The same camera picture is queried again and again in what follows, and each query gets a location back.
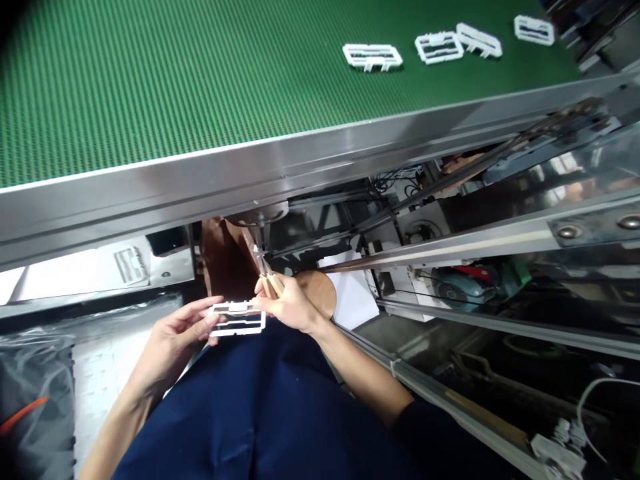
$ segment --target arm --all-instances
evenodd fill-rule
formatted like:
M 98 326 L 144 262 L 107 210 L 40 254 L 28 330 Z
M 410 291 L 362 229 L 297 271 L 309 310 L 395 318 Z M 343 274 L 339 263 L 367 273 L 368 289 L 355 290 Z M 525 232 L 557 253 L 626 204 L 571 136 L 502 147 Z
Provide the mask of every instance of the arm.
M 111 478 L 153 407 L 186 368 L 192 344 L 208 338 L 210 346 L 217 345 L 218 338 L 209 338 L 209 333 L 219 317 L 208 317 L 207 311 L 222 300 L 210 297 L 192 302 L 156 322 L 125 388 L 100 428 L 80 472 L 81 480 Z
M 284 324 L 309 334 L 340 372 L 354 396 L 368 405 L 385 425 L 395 423 L 413 397 L 391 374 L 370 358 L 311 304 L 295 279 L 276 274 L 285 290 L 282 298 L 266 298 L 259 281 L 253 305 Z

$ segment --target metal screw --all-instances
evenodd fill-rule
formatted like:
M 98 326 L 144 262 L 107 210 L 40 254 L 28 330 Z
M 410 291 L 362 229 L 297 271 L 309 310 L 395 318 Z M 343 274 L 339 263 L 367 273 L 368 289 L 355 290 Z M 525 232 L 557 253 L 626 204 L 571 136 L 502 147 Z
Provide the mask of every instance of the metal screw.
M 578 238 L 582 234 L 582 230 L 578 227 L 574 227 L 573 225 L 567 225 L 566 227 L 562 227 L 557 230 L 556 235 L 560 238 L 566 239 L 574 239 Z
M 616 222 L 620 228 L 625 230 L 638 230 L 640 229 L 640 215 L 632 213 L 626 215 Z

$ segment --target white connector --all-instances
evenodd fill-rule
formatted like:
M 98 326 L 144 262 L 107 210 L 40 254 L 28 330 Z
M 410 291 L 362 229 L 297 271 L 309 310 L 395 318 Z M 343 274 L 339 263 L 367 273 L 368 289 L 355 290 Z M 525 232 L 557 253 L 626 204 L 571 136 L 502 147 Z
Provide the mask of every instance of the white connector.
M 348 43 L 342 47 L 342 52 L 352 67 L 363 67 L 367 73 L 374 67 L 380 67 L 380 71 L 389 71 L 391 67 L 402 65 L 402 57 L 393 45 Z
M 496 58 L 502 56 L 502 44 L 496 37 L 470 27 L 466 23 L 458 23 L 455 32 L 460 43 L 467 46 L 468 52 L 478 49 L 482 58 L 490 55 Z
M 260 320 L 229 320 L 228 317 L 247 317 L 260 313 Z M 209 334 L 210 337 L 228 337 L 230 335 L 250 335 L 260 333 L 267 324 L 267 314 L 258 309 L 254 309 L 251 302 L 224 302 L 216 303 L 209 307 L 209 315 L 225 315 L 227 321 L 216 324 L 216 329 Z M 240 328 L 222 328 L 232 325 L 248 325 Z
M 553 25 L 548 21 L 518 15 L 513 19 L 513 28 L 518 40 L 530 41 L 547 47 L 555 42 Z
M 427 65 L 462 58 L 464 48 L 452 31 L 426 33 L 415 39 L 420 59 Z

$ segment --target wooden stool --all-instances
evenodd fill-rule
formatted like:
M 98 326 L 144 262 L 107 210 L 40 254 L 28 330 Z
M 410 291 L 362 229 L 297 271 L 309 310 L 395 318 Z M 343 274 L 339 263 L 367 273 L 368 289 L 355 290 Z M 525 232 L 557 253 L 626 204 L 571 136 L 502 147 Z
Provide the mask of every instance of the wooden stool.
M 335 287 L 331 279 L 317 270 L 308 270 L 293 276 L 314 307 L 331 318 L 337 304 Z

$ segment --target hand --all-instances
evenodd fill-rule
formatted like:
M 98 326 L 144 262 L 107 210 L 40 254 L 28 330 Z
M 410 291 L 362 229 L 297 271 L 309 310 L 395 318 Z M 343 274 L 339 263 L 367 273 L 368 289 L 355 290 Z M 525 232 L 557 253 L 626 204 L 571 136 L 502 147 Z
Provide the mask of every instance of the hand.
M 218 344 L 218 337 L 209 337 L 209 334 L 224 317 L 207 314 L 210 306 L 223 301 L 222 296 L 198 300 L 158 320 L 131 372 L 128 391 L 136 398 L 160 400 L 186 368 L 192 344 L 206 339 L 212 347 Z
M 262 280 L 258 279 L 253 290 L 256 297 L 251 300 L 255 308 L 273 315 L 285 325 L 303 333 L 312 333 L 316 327 L 329 321 L 313 306 L 294 278 L 281 273 L 275 275 L 284 287 L 282 297 L 277 300 L 267 298 Z

